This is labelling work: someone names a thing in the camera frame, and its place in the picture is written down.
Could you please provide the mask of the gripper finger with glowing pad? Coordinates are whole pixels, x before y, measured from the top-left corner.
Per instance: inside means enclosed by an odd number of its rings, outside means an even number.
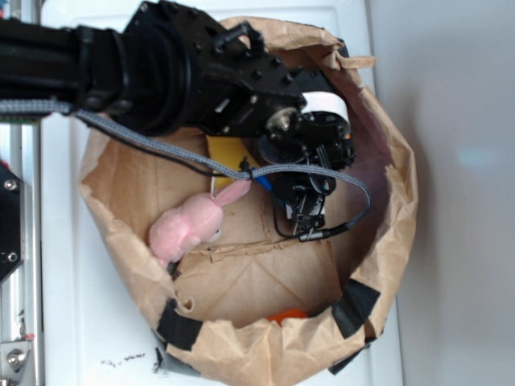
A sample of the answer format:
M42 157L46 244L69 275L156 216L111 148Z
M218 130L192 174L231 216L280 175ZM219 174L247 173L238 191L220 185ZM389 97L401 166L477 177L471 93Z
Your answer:
M302 109L301 114L311 114L313 112L334 113L348 120L348 108L344 100L331 92L305 92L303 94L307 104Z

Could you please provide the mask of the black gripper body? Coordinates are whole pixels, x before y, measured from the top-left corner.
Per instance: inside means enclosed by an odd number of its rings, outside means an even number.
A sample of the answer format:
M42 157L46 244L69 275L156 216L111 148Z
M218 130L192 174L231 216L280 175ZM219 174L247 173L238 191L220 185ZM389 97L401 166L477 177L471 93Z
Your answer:
M189 23L183 33L196 80L183 123L214 137L255 138L269 163L314 163L344 169L356 153L349 123L336 113L304 113L304 93L327 91L318 72L288 68L266 52L248 22L227 30Z

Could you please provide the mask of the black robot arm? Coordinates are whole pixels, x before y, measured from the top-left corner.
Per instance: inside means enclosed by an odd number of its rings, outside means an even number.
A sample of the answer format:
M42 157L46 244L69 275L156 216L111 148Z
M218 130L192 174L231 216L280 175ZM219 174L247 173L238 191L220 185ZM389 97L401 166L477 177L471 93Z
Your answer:
M247 21L223 27L175 2L144 2L123 32L1 23L1 115L106 113L145 136L183 126L213 137L258 138L280 162L352 164L352 131L334 113L305 113L327 91L318 72L285 64Z

